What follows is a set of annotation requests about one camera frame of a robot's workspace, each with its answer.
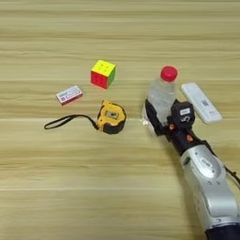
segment tape measure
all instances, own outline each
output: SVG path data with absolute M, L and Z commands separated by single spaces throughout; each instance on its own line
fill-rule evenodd
M 93 125 L 96 130 L 103 131 L 108 134 L 116 134 L 120 132 L 125 125 L 127 115 L 123 107 L 109 100 L 103 100 L 99 114 L 97 116 L 97 122 L 95 122 L 90 116 L 84 114 L 72 114 L 61 117 L 54 120 L 44 126 L 45 129 L 59 128 L 66 123 L 70 122 L 76 117 L 85 117 Z

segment robotic arm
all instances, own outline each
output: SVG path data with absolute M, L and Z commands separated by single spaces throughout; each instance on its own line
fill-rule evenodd
M 200 140 L 192 131 L 195 121 L 192 104 L 176 100 L 164 126 L 158 121 L 157 113 L 148 100 L 145 108 L 156 134 L 165 135 L 180 155 L 207 239 L 240 240 L 240 212 L 226 182 L 226 167 L 207 141 Z

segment yellow cube face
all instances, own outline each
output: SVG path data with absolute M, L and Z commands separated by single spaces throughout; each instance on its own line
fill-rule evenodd
M 103 76 L 109 77 L 114 68 L 115 64 L 111 64 L 103 60 L 98 60 L 97 63 L 92 68 L 92 71 L 99 73 Z

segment white remote control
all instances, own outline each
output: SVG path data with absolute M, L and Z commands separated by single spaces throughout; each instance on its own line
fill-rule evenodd
M 222 120 L 221 114 L 198 84 L 195 82 L 182 84 L 182 91 L 204 123 L 211 124 Z

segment plastic water bottle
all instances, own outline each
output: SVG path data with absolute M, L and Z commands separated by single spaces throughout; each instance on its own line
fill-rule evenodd
M 167 117 L 171 113 L 171 106 L 175 101 L 174 81 L 176 76 L 176 68 L 166 66 L 161 70 L 159 77 L 150 84 L 147 99 L 154 106 L 157 118 L 162 125 L 167 123 Z M 146 115 L 145 105 L 142 109 L 142 120 L 144 125 L 150 124 Z

